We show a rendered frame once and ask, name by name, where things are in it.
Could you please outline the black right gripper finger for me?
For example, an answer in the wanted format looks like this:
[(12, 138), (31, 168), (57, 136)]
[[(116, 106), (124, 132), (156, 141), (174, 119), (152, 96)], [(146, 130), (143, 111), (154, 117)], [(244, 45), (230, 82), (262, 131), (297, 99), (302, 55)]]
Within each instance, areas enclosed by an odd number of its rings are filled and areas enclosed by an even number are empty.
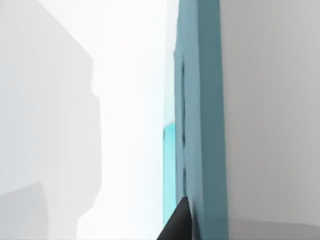
[(156, 240), (192, 240), (192, 215), (187, 196), (179, 201)]

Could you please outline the light blue rack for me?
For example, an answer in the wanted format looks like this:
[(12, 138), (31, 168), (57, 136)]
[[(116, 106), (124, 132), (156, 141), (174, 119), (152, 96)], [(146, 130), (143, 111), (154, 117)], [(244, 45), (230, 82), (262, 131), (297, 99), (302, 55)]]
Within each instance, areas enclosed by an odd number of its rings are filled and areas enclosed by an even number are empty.
[(173, 56), (177, 237), (230, 240), (220, 0), (178, 0)]

